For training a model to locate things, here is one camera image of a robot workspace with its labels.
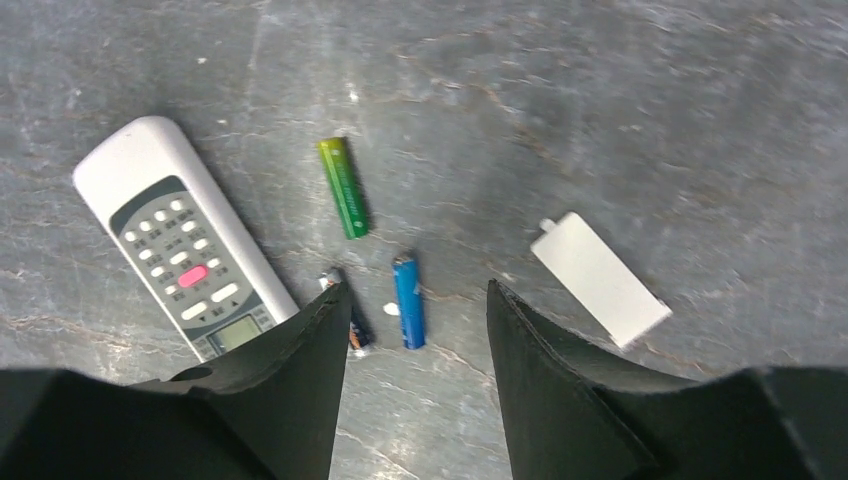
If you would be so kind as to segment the black battery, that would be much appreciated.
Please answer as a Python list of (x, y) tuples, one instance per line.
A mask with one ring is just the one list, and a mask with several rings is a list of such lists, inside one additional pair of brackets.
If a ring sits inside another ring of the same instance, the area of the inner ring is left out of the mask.
[[(330, 268), (324, 271), (318, 279), (322, 290), (340, 283), (347, 283), (347, 278), (342, 271)], [(354, 293), (351, 297), (351, 316), (349, 329), (349, 351), (357, 358), (366, 357), (372, 350), (374, 340), (366, 322), (361, 316), (361, 309)]]

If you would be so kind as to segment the blue battery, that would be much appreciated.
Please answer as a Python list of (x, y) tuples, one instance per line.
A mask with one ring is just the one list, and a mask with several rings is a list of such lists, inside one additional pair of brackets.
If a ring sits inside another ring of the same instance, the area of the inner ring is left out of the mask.
[(417, 350), (426, 344), (423, 299), (415, 258), (404, 253), (392, 261), (400, 328), (404, 347)]

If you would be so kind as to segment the white battery cover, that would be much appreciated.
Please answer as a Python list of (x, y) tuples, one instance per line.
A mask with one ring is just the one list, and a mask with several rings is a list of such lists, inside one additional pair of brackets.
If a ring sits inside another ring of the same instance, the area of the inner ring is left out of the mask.
[(672, 315), (577, 213), (540, 222), (531, 252), (620, 349)]

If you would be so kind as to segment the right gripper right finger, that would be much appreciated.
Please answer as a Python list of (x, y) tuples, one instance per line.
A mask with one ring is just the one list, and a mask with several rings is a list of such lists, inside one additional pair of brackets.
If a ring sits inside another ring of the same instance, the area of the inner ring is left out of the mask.
[(487, 329), (517, 479), (843, 479), (847, 371), (749, 367), (696, 381), (558, 326), (498, 281)]

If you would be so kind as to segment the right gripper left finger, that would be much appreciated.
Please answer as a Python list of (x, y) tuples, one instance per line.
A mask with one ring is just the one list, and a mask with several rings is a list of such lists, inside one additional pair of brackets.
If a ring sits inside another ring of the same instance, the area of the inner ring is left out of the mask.
[(64, 369), (1, 374), (5, 479), (325, 479), (352, 295), (330, 287), (284, 323), (167, 381)]

